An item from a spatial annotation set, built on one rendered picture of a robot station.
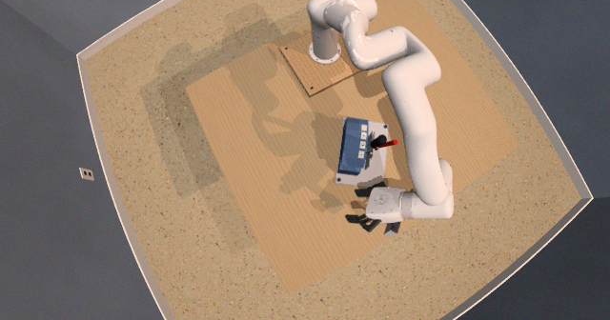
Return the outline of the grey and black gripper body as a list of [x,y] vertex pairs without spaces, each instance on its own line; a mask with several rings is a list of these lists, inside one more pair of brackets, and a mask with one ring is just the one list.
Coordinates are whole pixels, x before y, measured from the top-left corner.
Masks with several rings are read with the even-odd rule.
[[374,220],[380,219],[379,224],[402,221],[404,218],[401,213],[401,199],[405,191],[393,187],[374,187],[366,205],[365,215]]

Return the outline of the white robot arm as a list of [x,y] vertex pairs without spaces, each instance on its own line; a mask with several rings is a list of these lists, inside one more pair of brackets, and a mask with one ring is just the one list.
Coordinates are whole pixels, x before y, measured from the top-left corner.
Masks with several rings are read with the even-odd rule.
[[338,32],[357,69],[374,70],[395,61],[384,69],[381,79],[402,129],[415,187],[402,195],[402,217],[452,217],[453,172],[446,160],[437,157],[437,123],[424,90],[441,76],[435,56],[402,26],[366,36],[369,22],[377,15],[376,0],[310,0],[307,12],[313,39],[309,53],[318,64],[332,64],[339,58]]

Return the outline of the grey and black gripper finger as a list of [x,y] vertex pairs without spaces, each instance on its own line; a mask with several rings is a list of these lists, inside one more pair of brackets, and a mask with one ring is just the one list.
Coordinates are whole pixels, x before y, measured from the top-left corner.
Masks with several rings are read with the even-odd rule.
[[371,190],[374,187],[386,187],[386,185],[385,185],[384,181],[382,181],[382,182],[379,182],[377,184],[374,184],[371,187],[368,187],[367,189],[358,189],[358,190],[355,190],[356,196],[357,197],[369,197],[370,193],[371,193]]
[[[364,214],[360,215],[358,217],[358,215],[356,214],[346,214],[345,218],[347,219],[347,221],[349,223],[357,223],[360,224],[362,228],[364,228],[366,231],[371,232],[380,222],[380,219],[371,219],[371,218],[366,218],[367,216]],[[365,219],[366,218],[366,219]],[[364,220],[363,220],[364,219]],[[370,221],[374,220],[370,225],[367,225],[365,223],[368,223]]]

